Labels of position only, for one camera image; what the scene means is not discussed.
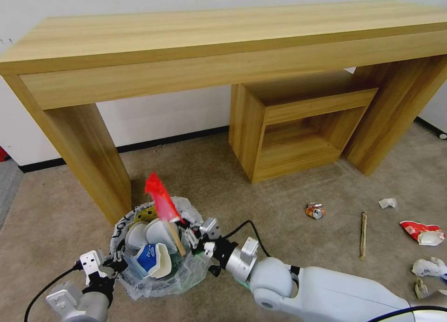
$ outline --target wooden table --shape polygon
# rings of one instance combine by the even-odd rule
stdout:
[[[48,18],[0,74],[111,223],[129,176],[97,102],[357,66],[379,90],[345,154],[371,174],[447,77],[447,10],[363,1]]]

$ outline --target wooden cabinet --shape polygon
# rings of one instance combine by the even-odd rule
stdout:
[[[344,70],[234,84],[229,142],[252,182],[334,162],[376,91]]]

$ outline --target table leg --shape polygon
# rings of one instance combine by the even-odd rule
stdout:
[[[344,151],[370,175],[447,79],[447,55],[358,67],[354,78],[379,87]]]
[[[131,210],[130,179],[96,104],[42,110],[19,76],[5,80],[107,220],[115,224]]]

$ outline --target wooden stick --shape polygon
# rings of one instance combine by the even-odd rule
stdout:
[[[365,261],[366,258],[366,221],[368,220],[368,215],[362,212],[362,235],[360,238],[360,256],[361,261]]]
[[[185,248],[182,245],[182,242],[180,241],[180,238],[178,237],[177,230],[174,228],[174,224],[171,222],[168,222],[169,224],[169,230],[171,231],[172,238],[174,238],[174,242],[177,245],[178,251],[180,252],[180,255],[183,257],[186,254]]]

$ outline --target black cable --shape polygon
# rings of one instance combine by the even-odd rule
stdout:
[[[67,274],[75,271],[75,270],[79,270],[82,269],[82,265],[80,261],[77,261],[76,264],[69,270],[65,271],[64,273],[62,273],[61,275],[59,275],[58,277],[56,277],[53,281],[51,281],[48,285],[46,285],[44,288],[42,288],[42,290],[37,293],[37,295],[31,300],[31,302],[29,303],[27,310],[25,312],[25,318],[23,319],[24,322],[28,322],[28,316],[29,316],[29,312],[31,311],[31,307],[34,305],[34,303],[37,301],[37,299],[39,298],[39,296],[42,295],[42,293],[44,293],[47,289],[49,289],[52,285],[54,285],[54,283],[58,282],[60,279],[62,279],[64,276],[66,276]]]
[[[236,232],[238,232],[240,229],[242,229],[247,223],[251,224],[251,227],[253,228],[253,231],[255,232],[256,238],[259,242],[259,246],[261,246],[261,249],[264,251],[265,255],[267,257],[270,257],[270,254],[267,252],[267,250],[265,249],[264,245],[262,244],[261,241],[261,237],[259,237],[259,234],[257,233],[256,227],[253,224],[252,221],[250,221],[249,219],[246,220],[244,223],[242,223],[240,226],[238,226],[236,229],[234,229],[233,231],[231,231],[229,234],[227,234],[226,236],[223,237],[223,239],[227,239],[229,237],[231,237],[232,235],[234,235]]]
[[[395,316],[399,316],[399,315],[402,315],[402,314],[411,313],[411,312],[414,312],[416,310],[438,310],[438,311],[443,311],[443,312],[447,313],[447,308],[444,308],[444,307],[417,306],[417,307],[410,307],[410,308],[400,309],[400,310],[393,311],[391,313],[383,314],[381,316],[373,318],[372,320],[369,320],[368,322],[379,322],[379,321],[383,321],[383,320],[385,320],[387,318],[390,318],[390,317],[395,317]]]

